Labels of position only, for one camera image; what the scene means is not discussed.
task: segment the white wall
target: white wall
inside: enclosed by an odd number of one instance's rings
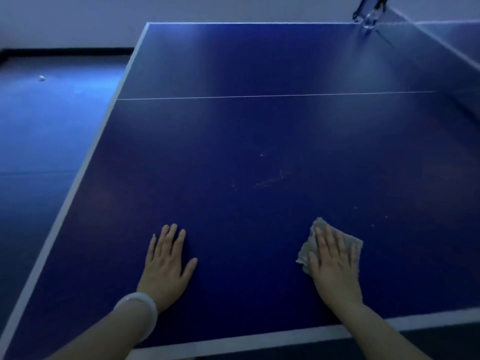
[[[417,20],[480,19],[480,0],[393,1]],[[146,22],[348,22],[359,2],[0,0],[0,43],[5,48],[133,47]]]

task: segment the blue table surface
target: blue table surface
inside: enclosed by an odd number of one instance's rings
[[[337,324],[295,263],[318,216],[365,242],[381,316],[478,306],[477,124],[440,93],[348,94],[429,88],[352,25],[151,25],[120,97],[166,99],[115,104],[6,359],[106,315],[174,222],[199,264],[140,347]]]

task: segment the bracelet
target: bracelet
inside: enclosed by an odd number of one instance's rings
[[[157,305],[155,304],[153,299],[148,296],[147,293],[135,292],[135,293],[127,294],[122,299],[120,299],[113,309],[115,310],[117,307],[119,307],[121,304],[123,304],[127,301],[140,301],[140,302],[145,303],[150,308],[150,312],[152,314],[151,319],[150,319],[150,325],[149,325],[148,330],[145,333],[145,335],[139,341],[139,342],[142,342],[143,340],[145,340],[147,337],[150,336],[150,334],[155,329],[155,326],[157,325],[157,318],[159,316],[159,312],[157,310]]]

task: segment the left hand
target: left hand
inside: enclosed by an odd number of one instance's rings
[[[182,273],[182,248],[185,230],[181,230],[173,243],[177,225],[163,226],[160,237],[155,234],[150,241],[145,269],[138,283],[137,292],[147,294],[156,304],[158,313],[169,308],[187,288],[198,259],[191,259]]]

